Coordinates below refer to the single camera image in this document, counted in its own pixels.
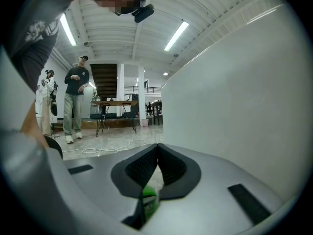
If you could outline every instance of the polished floor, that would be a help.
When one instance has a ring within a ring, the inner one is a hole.
[[[99,132],[96,137],[96,130],[83,130],[83,138],[80,140],[76,139],[75,133],[73,133],[73,144],[67,144],[65,142],[65,137],[63,132],[56,133],[59,138],[56,138],[55,141],[58,142],[60,147],[63,150],[63,159],[79,159],[79,158],[88,158],[96,156],[105,156],[111,154],[109,151],[99,151],[86,150],[87,148],[95,149],[117,149],[127,146],[131,140],[141,140],[133,141],[129,144],[128,147],[121,149],[123,150],[135,148],[138,146],[144,145],[146,143],[160,143],[164,142],[163,140],[163,125],[151,125],[149,127],[140,127],[137,126],[137,134],[134,130],[129,128],[112,128],[104,129],[103,133]],[[156,190],[160,190],[163,186],[163,178],[160,171],[160,168],[157,167],[153,176],[151,177],[149,183],[150,186],[154,187]]]

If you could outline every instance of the black wheel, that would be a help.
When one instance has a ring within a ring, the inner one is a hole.
[[[58,150],[61,158],[63,159],[63,152],[62,152],[62,149],[61,149],[60,145],[58,144],[58,142],[56,142],[54,139],[52,139],[50,137],[47,137],[47,136],[44,136],[44,137],[45,137],[45,140],[47,141],[49,147]]]

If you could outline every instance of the staircase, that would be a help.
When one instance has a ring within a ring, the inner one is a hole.
[[[92,77],[97,92],[103,100],[107,97],[116,98],[117,64],[94,64],[91,66]]]

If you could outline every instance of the black shirt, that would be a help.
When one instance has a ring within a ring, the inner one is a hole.
[[[71,79],[70,77],[77,75],[80,80]],[[67,94],[71,95],[83,95],[84,92],[78,92],[79,87],[83,84],[89,83],[89,72],[84,67],[71,68],[65,77],[64,82],[67,84]]]
[[[12,63],[34,92],[57,41],[59,19],[70,3],[71,0],[26,0],[4,40]]]

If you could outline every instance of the black rectangular slot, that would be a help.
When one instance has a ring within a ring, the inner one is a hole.
[[[89,164],[86,164],[86,165],[82,165],[82,166],[78,166],[78,167],[74,167],[74,168],[71,168],[71,169],[68,169],[68,172],[73,175],[73,174],[77,174],[77,173],[81,173],[81,172],[84,172],[84,171],[87,171],[87,170],[91,170],[93,169],[93,167]]]
[[[228,190],[254,225],[261,223],[271,215],[242,184],[230,186]]]

